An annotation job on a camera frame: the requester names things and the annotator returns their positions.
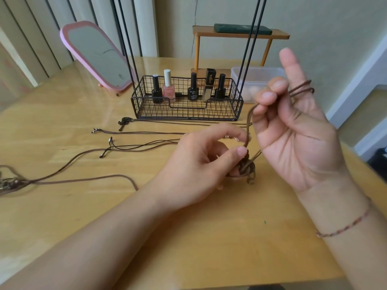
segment small orange shelf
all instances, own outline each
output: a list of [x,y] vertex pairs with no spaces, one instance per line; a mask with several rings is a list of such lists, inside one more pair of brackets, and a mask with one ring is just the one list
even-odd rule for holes
[[[196,36],[196,46],[195,46],[195,71],[197,72],[199,68],[199,48],[200,48],[200,37],[236,37],[236,38],[248,38],[249,34],[247,33],[221,33],[215,32],[213,26],[197,26],[192,27],[193,35]],[[288,40],[290,34],[283,32],[279,29],[272,29],[271,35],[257,35],[257,38],[267,39],[266,49],[261,60],[261,66],[265,65],[268,51],[270,49],[271,43],[273,40]]]

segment dark green case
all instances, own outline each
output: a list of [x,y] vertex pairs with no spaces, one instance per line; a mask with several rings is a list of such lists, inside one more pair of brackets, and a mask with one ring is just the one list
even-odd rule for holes
[[[223,24],[223,23],[215,23],[214,30],[215,32],[221,33],[250,33],[251,25],[239,25],[239,24]],[[253,27],[253,33],[257,31],[257,26]],[[260,26],[258,30],[258,34],[262,35],[271,35],[272,30],[268,29],[266,26]]]

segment shelf leg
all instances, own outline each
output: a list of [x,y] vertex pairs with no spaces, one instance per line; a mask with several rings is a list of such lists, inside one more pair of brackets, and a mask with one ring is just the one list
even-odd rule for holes
[[195,45],[195,72],[199,68],[199,48],[200,48],[200,36],[196,36],[196,45]]
[[267,40],[265,52],[264,52],[264,55],[263,55],[262,61],[261,61],[261,67],[263,67],[263,66],[265,65],[266,58],[267,58],[267,54],[268,54],[268,51],[270,50],[270,46],[271,46],[271,42],[272,42],[272,41],[273,41],[273,40],[270,39],[270,38]]

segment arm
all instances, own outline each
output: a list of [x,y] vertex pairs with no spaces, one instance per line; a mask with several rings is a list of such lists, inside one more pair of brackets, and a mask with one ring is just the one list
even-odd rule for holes
[[[289,85],[306,80],[293,52],[283,49],[279,57],[289,80],[274,78],[257,94],[254,129],[268,162],[294,188],[319,232],[330,234],[362,216],[369,202],[312,93],[292,102]],[[387,289],[387,221],[375,207],[353,228],[324,241],[355,289]]]
[[246,148],[229,150],[217,141],[226,135],[241,141],[247,136],[231,124],[184,135],[153,180],[58,243],[0,289],[111,288],[165,217],[204,199],[244,157]]

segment bracelet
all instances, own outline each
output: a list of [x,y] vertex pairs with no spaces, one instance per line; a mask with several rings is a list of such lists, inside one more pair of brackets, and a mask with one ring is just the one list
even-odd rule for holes
[[316,230],[317,237],[319,237],[319,238],[333,237],[333,236],[336,236],[336,235],[343,233],[344,231],[346,231],[348,229],[353,228],[356,224],[360,223],[365,217],[367,217],[369,215],[369,213],[372,209],[372,200],[368,196],[366,196],[366,197],[368,199],[368,209],[365,211],[365,213],[362,216],[358,217],[355,221],[353,221],[350,225],[344,227],[343,229],[337,230],[336,232],[333,232],[330,234],[322,234],[318,230]]

